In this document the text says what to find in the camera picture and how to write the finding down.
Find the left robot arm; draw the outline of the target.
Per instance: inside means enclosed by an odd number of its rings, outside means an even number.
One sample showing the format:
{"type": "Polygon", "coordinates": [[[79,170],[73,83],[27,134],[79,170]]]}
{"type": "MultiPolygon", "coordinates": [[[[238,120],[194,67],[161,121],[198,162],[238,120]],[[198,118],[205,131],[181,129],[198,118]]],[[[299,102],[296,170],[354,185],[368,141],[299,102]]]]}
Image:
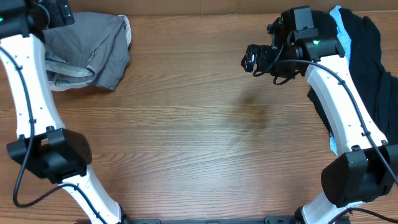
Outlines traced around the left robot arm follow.
{"type": "Polygon", "coordinates": [[[73,22],[68,1],[1,0],[1,60],[17,116],[7,151],[21,171],[68,192],[90,223],[128,223],[94,173],[86,137],[65,127],[50,91],[44,30],[73,22]]]}

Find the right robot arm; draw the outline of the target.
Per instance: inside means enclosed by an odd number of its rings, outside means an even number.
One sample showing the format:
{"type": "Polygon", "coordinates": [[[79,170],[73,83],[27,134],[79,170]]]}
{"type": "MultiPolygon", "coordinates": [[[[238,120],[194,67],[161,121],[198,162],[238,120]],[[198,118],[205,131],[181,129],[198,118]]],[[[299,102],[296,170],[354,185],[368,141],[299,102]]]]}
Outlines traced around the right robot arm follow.
{"type": "Polygon", "coordinates": [[[291,216],[266,223],[348,223],[348,215],[387,195],[397,183],[397,146],[374,124],[354,85],[337,36],[321,35],[308,6],[284,11],[267,26],[270,45],[251,44],[241,65],[276,85],[297,75],[317,95],[336,141],[337,158],[322,170],[322,191],[291,216]]]}

